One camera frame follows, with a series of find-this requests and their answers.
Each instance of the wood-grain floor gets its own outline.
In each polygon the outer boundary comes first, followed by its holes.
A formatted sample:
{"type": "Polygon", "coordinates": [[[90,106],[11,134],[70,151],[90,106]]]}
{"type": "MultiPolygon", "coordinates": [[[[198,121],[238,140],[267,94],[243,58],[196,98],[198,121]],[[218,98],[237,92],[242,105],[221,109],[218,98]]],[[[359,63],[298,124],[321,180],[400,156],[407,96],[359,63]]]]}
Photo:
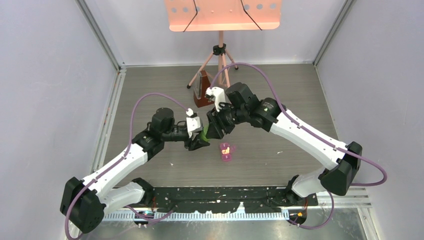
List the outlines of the wood-grain floor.
{"type": "MultiPolygon", "coordinates": [[[[215,74],[216,66],[206,70],[215,74]]],[[[271,79],[281,102],[302,120],[336,138],[324,94],[311,64],[260,65],[271,79]]],[[[198,66],[134,67],[128,68],[114,119],[105,163],[113,159],[128,144],[129,122],[135,102],[143,94],[165,93],[197,111],[207,123],[206,112],[212,107],[197,108],[193,90],[186,85],[198,66]]],[[[231,83],[246,83],[259,99],[273,97],[268,85],[251,68],[241,66],[229,71],[231,83]]],[[[153,96],[139,105],[133,134],[144,130],[156,109],[173,109],[175,120],[185,119],[185,112],[168,99],[153,96]]],[[[248,123],[236,126],[222,140],[213,139],[211,146],[187,151],[182,142],[167,142],[165,148],[145,165],[131,172],[120,184],[143,178],[153,186],[266,186],[286,185],[294,175],[316,170],[321,165],[308,153],[288,140],[251,127],[248,123]],[[232,161],[223,162],[219,144],[236,146],[232,161]]]]}

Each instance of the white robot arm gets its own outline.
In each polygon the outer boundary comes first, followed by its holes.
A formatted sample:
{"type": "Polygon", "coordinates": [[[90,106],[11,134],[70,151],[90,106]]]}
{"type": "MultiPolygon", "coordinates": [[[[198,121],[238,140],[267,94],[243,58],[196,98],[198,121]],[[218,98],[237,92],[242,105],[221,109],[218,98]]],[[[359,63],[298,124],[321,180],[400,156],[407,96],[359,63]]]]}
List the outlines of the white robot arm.
{"type": "MultiPolygon", "coordinates": [[[[339,196],[346,194],[360,167],[361,160],[338,151],[337,148],[360,155],[362,147],[359,144],[352,142],[346,145],[344,142],[333,139],[308,125],[283,106],[285,114],[296,120],[298,124],[292,122],[278,107],[275,99],[258,100],[244,83],[233,84],[225,91],[225,95],[231,103],[215,102],[215,108],[206,114],[209,120],[206,134],[208,139],[222,139],[225,134],[231,133],[235,125],[250,123],[255,128],[262,128],[291,141],[322,164],[323,167],[308,174],[296,175],[289,181],[285,192],[290,203],[295,204],[301,198],[322,191],[329,191],[339,196]],[[302,129],[302,126],[334,144],[335,147],[329,147],[302,129]]],[[[208,89],[206,96],[212,100],[225,99],[224,91],[219,87],[208,89]]]]}
{"type": "Polygon", "coordinates": [[[89,233],[100,224],[103,217],[130,204],[148,205],[154,197],[153,187],[142,178],[133,179],[125,186],[114,188],[134,169],[147,163],[164,149],[165,142],[184,142],[189,151],[209,146],[198,134],[203,130],[200,117],[191,109],[185,121],[175,124],[174,112],[169,108],[159,108],[152,116],[147,128],[132,140],[127,152],[125,148],[118,156],[96,172],[78,180],[71,178],[65,185],[60,211],[66,216],[76,195],[90,183],[79,197],[69,217],[83,233],[89,233]]]}

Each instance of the pink music stand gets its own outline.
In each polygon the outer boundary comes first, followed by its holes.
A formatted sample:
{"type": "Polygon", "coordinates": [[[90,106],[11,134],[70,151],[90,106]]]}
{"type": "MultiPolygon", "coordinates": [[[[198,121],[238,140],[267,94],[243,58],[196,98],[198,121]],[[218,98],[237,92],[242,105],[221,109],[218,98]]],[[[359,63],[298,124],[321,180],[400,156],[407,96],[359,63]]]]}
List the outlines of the pink music stand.
{"type": "MultiPolygon", "coordinates": [[[[280,25],[282,0],[164,0],[168,12],[169,29],[174,32],[218,31],[219,44],[187,85],[189,89],[197,75],[213,55],[218,56],[218,71],[227,65],[225,55],[234,63],[224,44],[224,31],[270,30],[280,25]]],[[[226,86],[230,86],[225,70],[226,86]]]]}

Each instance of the metronome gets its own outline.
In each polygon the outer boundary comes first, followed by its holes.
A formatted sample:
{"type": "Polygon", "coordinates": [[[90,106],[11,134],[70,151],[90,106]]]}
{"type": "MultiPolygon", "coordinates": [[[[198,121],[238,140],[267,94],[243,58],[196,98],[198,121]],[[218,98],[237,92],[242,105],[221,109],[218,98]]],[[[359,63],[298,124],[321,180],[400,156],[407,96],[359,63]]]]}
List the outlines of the metronome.
{"type": "Polygon", "coordinates": [[[206,95],[206,89],[211,86],[211,83],[209,82],[208,74],[205,70],[200,71],[197,74],[197,80],[194,82],[194,89],[193,89],[193,99],[194,103],[198,108],[211,105],[214,103],[214,101],[209,100],[205,97],[206,95]]]}

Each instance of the pink object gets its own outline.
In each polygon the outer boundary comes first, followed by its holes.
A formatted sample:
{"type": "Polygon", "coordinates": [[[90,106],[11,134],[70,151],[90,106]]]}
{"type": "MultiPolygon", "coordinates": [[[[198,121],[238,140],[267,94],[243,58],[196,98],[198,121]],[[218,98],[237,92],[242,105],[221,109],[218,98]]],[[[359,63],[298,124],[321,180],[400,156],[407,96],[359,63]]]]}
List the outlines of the pink object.
{"type": "Polygon", "coordinates": [[[236,150],[235,146],[230,146],[229,143],[224,142],[219,145],[219,149],[221,150],[222,161],[229,162],[233,159],[231,153],[234,153],[234,151],[236,150]]]}
{"type": "MultiPolygon", "coordinates": [[[[164,0],[169,29],[182,32],[196,14],[193,0],[164,0]]],[[[195,0],[197,16],[186,31],[276,29],[280,25],[282,0],[195,0]]]]}

